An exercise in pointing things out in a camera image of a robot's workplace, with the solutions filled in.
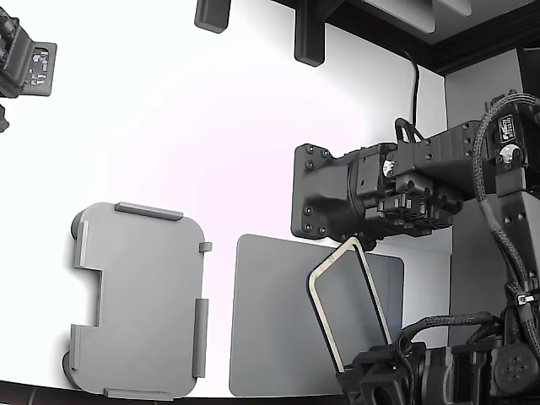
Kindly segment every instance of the white backdrop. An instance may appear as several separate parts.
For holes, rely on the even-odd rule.
[[[410,116],[408,61],[328,26],[326,62],[308,67],[293,58],[293,10],[232,3],[215,35],[195,27],[196,0],[3,0],[58,55],[52,97],[3,102],[0,380],[69,387],[70,324],[94,324],[97,294],[91,272],[72,268],[70,224],[93,203],[126,201],[182,211],[214,243],[207,378],[192,396],[230,396],[236,241],[293,239],[294,148],[338,156],[392,141],[394,119]],[[444,79],[424,70],[418,123],[446,129]],[[448,311],[449,235],[379,248],[405,261],[405,323]],[[444,330],[421,337],[446,344]]]

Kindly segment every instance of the white table surface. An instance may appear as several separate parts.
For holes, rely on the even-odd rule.
[[[191,396],[229,397],[236,241],[293,239],[294,148],[338,156],[392,141],[394,119],[410,115],[408,61],[327,27],[326,62],[308,67],[293,58],[293,10],[232,3],[215,35],[194,26],[195,0],[3,1],[58,54],[52,97],[3,101],[0,381],[69,388],[70,325],[94,324],[98,281],[73,269],[70,224],[125,201],[182,211],[213,242],[207,378]],[[424,70],[419,111],[423,134],[446,129],[444,79]],[[405,323],[448,311],[449,235],[378,249],[405,261]],[[445,331],[424,338],[446,344]]]

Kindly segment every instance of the label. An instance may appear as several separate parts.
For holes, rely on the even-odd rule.
[[[503,116],[499,119],[499,134],[502,143],[507,143],[516,139],[514,119],[512,116]]]

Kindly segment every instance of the gray plastic tray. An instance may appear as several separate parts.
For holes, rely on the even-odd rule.
[[[342,393],[306,292],[306,279],[332,248],[243,235],[236,258],[229,388],[237,397]],[[392,338],[402,327],[403,262],[366,255]],[[317,281],[343,361],[383,344],[354,251]]]
[[[182,213],[97,203],[72,225],[76,268],[100,272],[96,326],[72,325],[62,366],[81,390],[172,401],[204,377],[211,250]]]

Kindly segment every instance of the black bracket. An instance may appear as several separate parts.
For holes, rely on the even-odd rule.
[[[324,63],[324,24],[344,0],[299,0],[296,9],[294,58],[316,67]]]
[[[197,0],[195,25],[221,34],[229,26],[230,0]]]

